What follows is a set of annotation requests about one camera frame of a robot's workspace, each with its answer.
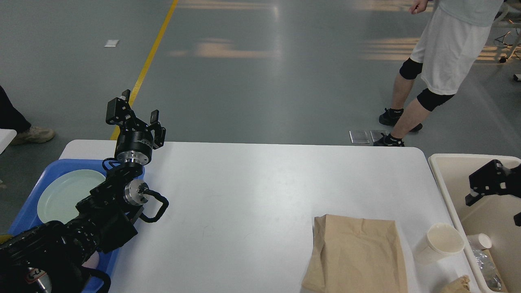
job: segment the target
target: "beige plastic bin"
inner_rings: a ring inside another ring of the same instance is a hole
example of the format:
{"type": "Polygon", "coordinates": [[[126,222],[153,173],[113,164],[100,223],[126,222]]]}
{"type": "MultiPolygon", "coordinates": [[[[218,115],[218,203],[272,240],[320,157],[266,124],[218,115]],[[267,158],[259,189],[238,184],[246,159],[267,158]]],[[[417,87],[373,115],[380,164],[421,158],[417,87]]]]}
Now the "beige plastic bin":
{"type": "MultiPolygon", "coordinates": [[[[470,192],[468,176],[496,159],[507,168],[521,164],[510,156],[472,154],[434,154],[429,164],[449,210],[454,227],[466,235],[484,233],[492,239],[490,249],[505,286],[511,293],[521,293],[521,227],[514,215],[521,212],[521,199],[514,196],[485,196],[472,206],[465,204],[470,192]]],[[[465,243],[465,255],[482,292],[492,293],[465,243]]]]}

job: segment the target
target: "sock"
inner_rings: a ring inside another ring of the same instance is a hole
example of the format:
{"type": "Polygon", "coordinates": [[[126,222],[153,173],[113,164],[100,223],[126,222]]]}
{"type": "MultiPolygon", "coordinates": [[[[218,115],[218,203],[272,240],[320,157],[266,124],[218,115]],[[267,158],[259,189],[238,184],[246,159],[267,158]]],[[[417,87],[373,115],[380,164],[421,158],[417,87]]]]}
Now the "sock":
{"type": "Polygon", "coordinates": [[[389,109],[389,114],[391,117],[400,117],[403,114],[403,108],[402,109],[389,109]]]}
{"type": "Polygon", "coordinates": [[[402,140],[399,139],[399,138],[396,138],[396,137],[392,136],[391,134],[388,134],[388,135],[383,139],[383,142],[386,143],[386,144],[399,143],[400,141],[402,141],[402,140]]]}

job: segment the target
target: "black pants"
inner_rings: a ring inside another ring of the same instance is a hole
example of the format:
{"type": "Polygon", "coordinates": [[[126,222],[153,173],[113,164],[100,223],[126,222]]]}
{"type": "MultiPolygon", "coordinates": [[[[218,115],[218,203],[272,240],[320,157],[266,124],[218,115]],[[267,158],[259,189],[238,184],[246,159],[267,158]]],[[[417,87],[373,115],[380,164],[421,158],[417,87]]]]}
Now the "black pants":
{"type": "Polygon", "coordinates": [[[0,128],[14,129],[17,133],[24,132],[31,124],[18,112],[0,86],[0,128]]]}

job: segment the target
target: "gray t-shirt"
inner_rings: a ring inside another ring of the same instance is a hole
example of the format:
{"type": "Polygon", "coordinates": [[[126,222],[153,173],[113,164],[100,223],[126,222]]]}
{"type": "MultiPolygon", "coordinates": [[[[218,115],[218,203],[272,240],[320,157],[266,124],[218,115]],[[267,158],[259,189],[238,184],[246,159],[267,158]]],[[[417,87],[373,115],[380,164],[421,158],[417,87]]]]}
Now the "gray t-shirt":
{"type": "Polygon", "coordinates": [[[487,27],[492,25],[503,0],[439,0],[439,8],[451,16],[470,23],[487,27]]]}

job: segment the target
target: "hand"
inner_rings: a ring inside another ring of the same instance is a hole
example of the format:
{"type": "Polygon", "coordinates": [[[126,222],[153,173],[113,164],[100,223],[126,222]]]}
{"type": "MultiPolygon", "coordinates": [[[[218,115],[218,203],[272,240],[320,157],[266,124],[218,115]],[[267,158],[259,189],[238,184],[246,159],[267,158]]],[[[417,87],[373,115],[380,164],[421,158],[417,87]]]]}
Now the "hand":
{"type": "Polygon", "coordinates": [[[427,0],[413,0],[412,6],[409,8],[409,13],[418,14],[427,9],[427,0]]]}

